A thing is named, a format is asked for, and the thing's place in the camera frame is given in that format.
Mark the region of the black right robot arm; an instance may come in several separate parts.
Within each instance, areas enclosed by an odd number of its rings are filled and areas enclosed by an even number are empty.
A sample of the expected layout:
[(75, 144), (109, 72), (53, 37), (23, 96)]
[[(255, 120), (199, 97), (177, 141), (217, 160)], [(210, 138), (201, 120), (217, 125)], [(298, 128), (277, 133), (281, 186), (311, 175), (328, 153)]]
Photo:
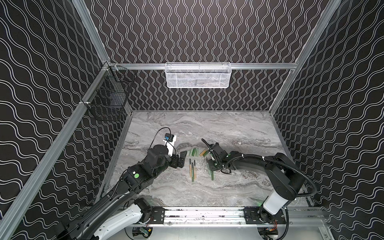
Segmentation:
[(269, 178), (273, 190), (261, 205), (260, 217), (275, 216), (281, 208), (286, 207), (299, 196), (306, 179), (285, 154), (277, 153), (274, 156), (265, 157), (237, 151), (227, 153), (219, 143), (207, 146), (212, 157), (209, 161), (211, 171), (244, 170), (262, 173)]

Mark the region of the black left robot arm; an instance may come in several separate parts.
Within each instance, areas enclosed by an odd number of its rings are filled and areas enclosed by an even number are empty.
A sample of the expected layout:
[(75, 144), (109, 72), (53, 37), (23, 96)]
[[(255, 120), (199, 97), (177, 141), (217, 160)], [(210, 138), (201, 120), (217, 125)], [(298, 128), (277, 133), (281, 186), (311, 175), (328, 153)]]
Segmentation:
[(107, 240), (122, 229), (151, 220), (152, 207), (140, 192), (152, 185), (167, 168), (183, 168), (187, 152), (173, 154), (173, 147), (155, 145), (146, 157), (123, 172), (117, 184), (74, 221), (60, 225), (57, 240)]

